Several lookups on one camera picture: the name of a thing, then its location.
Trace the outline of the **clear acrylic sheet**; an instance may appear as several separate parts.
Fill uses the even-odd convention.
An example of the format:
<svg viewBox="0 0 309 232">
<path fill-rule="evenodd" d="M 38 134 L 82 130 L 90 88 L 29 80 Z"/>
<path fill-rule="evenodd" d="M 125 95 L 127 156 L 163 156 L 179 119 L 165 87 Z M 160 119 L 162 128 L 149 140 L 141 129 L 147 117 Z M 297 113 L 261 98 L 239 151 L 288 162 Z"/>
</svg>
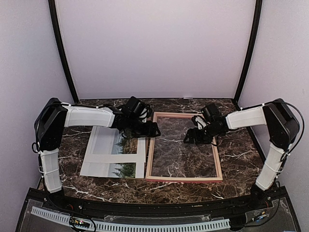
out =
<svg viewBox="0 0 309 232">
<path fill-rule="evenodd" d="M 154 139 L 151 176 L 217 177 L 211 145 L 185 144 L 186 133 L 194 127 L 191 118 L 158 116 L 161 135 Z"/>
</svg>

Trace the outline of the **wooden pink picture frame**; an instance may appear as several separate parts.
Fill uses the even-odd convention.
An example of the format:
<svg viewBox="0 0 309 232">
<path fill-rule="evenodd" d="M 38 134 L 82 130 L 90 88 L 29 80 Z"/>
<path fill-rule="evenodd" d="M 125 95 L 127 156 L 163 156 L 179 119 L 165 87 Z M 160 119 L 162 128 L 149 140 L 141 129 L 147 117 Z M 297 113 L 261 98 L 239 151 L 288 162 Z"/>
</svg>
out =
<svg viewBox="0 0 309 232">
<path fill-rule="evenodd" d="M 167 112 L 155 112 L 153 121 L 157 122 L 158 116 L 166 116 L 166 117 L 175 117 L 175 118 L 192 118 L 194 114 L 190 113 L 167 113 Z M 213 144 L 210 144 L 212 146 L 213 155 L 215 159 L 215 167 L 217 171 L 217 177 L 205 177 L 205 178 L 197 178 L 197 177 L 157 177 L 157 176 L 151 176 L 151 170 L 152 170 L 152 162 L 153 162 L 153 152 L 154 152 L 154 144 L 155 144 L 155 138 L 152 138 L 150 140 L 149 144 L 149 153 L 148 153 L 148 161 L 147 161 L 147 169 L 145 174 L 145 179 L 147 181 L 161 181 L 161 182 L 197 182 L 197 183 L 211 183 L 211 182 L 221 182 L 223 180 L 221 165 L 220 165 L 220 159 L 217 149 L 217 142 L 216 139 L 213 139 Z"/>
</svg>

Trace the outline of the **white photo mat board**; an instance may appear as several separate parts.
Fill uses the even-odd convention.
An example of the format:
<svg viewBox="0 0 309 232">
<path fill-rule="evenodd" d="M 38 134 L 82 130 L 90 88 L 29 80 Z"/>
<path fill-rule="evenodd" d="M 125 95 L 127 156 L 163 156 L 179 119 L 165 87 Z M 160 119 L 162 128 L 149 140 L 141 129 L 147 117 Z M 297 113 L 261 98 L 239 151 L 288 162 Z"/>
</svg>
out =
<svg viewBox="0 0 309 232">
<path fill-rule="evenodd" d="M 137 145 L 137 154 L 122 154 L 122 155 L 97 155 L 93 154 L 95 142 L 100 131 L 108 131 L 117 129 L 109 129 L 104 127 L 94 126 L 92 128 L 88 145 L 86 148 L 84 161 L 91 163 L 137 163 L 146 162 L 146 139 L 139 138 Z"/>
</svg>

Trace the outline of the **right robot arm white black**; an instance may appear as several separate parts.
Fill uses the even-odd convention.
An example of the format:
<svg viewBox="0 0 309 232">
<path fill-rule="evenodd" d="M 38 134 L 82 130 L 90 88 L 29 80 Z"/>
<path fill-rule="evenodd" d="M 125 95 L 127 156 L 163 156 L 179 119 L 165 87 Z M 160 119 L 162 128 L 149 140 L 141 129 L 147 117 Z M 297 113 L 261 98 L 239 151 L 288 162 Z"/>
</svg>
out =
<svg viewBox="0 0 309 232">
<path fill-rule="evenodd" d="M 270 149 L 255 186 L 262 191 L 269 189 L 282 172 L 287 157 L 299 143 L 304 133 L 304 122 L 299 122 L 292 110 L 294 106 L 283 99 L 222 115 L 212 103 L 201 109 L 201 115 L 191 118 L 194 128 L 187 131 L 185 144 L 212 144 L 213 139 L 229 131 L 266 125 Z"/>
</svg>

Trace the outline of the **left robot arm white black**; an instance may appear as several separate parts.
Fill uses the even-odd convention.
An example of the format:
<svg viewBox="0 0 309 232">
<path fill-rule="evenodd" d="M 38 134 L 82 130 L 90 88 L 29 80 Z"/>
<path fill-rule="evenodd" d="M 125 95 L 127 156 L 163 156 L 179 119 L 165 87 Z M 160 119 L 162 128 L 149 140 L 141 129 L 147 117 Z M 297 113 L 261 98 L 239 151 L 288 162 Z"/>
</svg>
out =
<svg viewBox="0 0 309 232">
<path fill-rule="evenodd" d="M 58 211 L 68 207 L 68 199 L 62 196 L 58 153 L 63 130 L 75 126 L 99 126 L 117 129 L 125 138 L 155 138 L 161 135 L 158 124 L 148 121 L 153 112 L 150 105 L 131 97 L 126 104 L 114 107 L 85 106 L 61 102 L 51 98 L 34 123 L 35 142 L 33 152 L 39 156 L 39 170 L 44 178 L 44 189 L 52 193 L 49 203 Z"/>
</svg>

